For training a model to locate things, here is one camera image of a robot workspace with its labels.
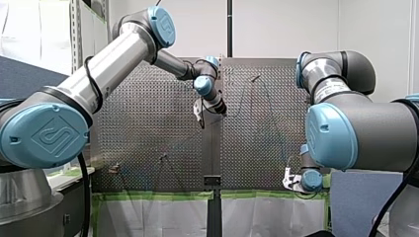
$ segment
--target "metal stand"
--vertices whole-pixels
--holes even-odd
[[[0,174],[0,236],[62,237],[62,200],[51,192],[43,170]]]

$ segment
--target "white wall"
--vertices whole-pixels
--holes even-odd
[[[373,63],[377,86],[372,99],[376,102],[409,93],[414,1],[339,0],[339,49],[358,51]]]
[[[126,14],[155,5],[156,0],[109,0],[109,22],[113,26]],[[176,42],[169,51],[177,56],[226,54],[225,0],[163,0],[161,7],[172,15]]]
[[[235,57],[290,57],[338,48],[336,0],[233,1]]]
[[[110,26],[155,0],[109,0]],[[177,56],[227,55],[225,0],[163,0],[172,15]],[[336,0],[233,1],[235,57],[298,57],[302,51],[337,49]]]
[[[68,0],[0,0],[0,55],[71,73]]]

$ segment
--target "perforated metal panel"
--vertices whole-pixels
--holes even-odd
[[[293,59],[222,61],[228,106],[221,139],[223,189],[283,188],[287,160],[304,143],[307,106],[294,71]],[[299,159],[292,158],[291,165],[297,172]]]
[[[293,59],[223,59],[219,86],[228,116],[211,125],[219,119],[206,115],[204,133],[192,111],[192,82],[138,66],[96,117],[94,191],[201,191],[204,175],[219,172],[223,189],[282,189],[287,159],[305,141],[307,105],[294,65]],[[112,174],[117,163],[120,173]],[[297,172],[299,159],[291,165]]]
[[[193,114],[192,82],[138,66],[96,117],[95,192],[203,189],[202,131]],[[118,174],[109,169],[120,164]]]

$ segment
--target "black cable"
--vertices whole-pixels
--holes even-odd
[[[16,99],[11,101],[6,101],[0,104],[0,113],[5,112],[13,107],[19,106],[25,99]]]
[[[314,193],[311,197],[302,197],[302,196],[299,196],[299,195],[297,195],[298,193],[293,193],[297,198],[300,198],[300,199],[313,199],[313,198],[315,198],[317,195],[318,195],[318,192],[316,192],[316,193]]]
[[[296,185],[296,184],[299,184],[299,182],[292,183],[292,187],[293,187],[294,185]],[[301,192],[293,192],[293,194],[294,194],[297,198],[300,198],[300,199],[313,199],[313,198],[315,198],[315,197],[318,195],[318,192],[315,192],[315,193],[314,193],[314,194],[312,194],[310,197],[302,197],[302,196],[299,196],[298,194],[302,194],[302,195],[303,195],[303,193],[301,193]]]
[[[89,182],[89,173],[87,173],[87,166],[84,160],[83,153],[80,153],[78,156],[78,161],[80,163],[80,170],[82,174],[83,181],[83,195],[84,195],[84,220],[83,226],[81,229],[81,237],[87,237],[89,234],[90,226],[90,182]]]
[[[102,95],[101,89],[99,89],[98,84],[93,79],[92,75],[90,74],[89,61],[92,58],[93,58],[93,56],[86,57],[86,59],[84,60],[84,69],[86,70],[86,75],[87,75],[87,78],[89,79],[90,86],[92,87],[92,90],[95,93],[96,98],[98,100],[98,106],[97,106],[95,112],[93,112],[93,114],[95,114],[96,112],[98,112],[102,108],[103,103],[104,103],[104,97]]]
[[[201,121],[200,125],[202,129],[206,128],[206,122],[204,121],[204,98],[201,97]]]

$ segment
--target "green tape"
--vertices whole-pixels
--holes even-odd
[[[143,191],[125,191],[120,193],[93,194],[98,201],[108,200],[208,200],[213,199],[212,192],[196,193],[155,193]]]
[[[330,189],[331,180],[332,180],[332,175],[331,174],[327,174],[327,175],[323,176],[323,188]]]
[[[93,237],[98,237],[99,212],[102,206],[102,201],[92,197],[92,227]]]
[[[326,199],[328,193],[318,193],[317,195],[303,197],[303,199]],[[290,198],[300,199],[301,195],[291,191],[221,191],[222,199],[240,198]]]

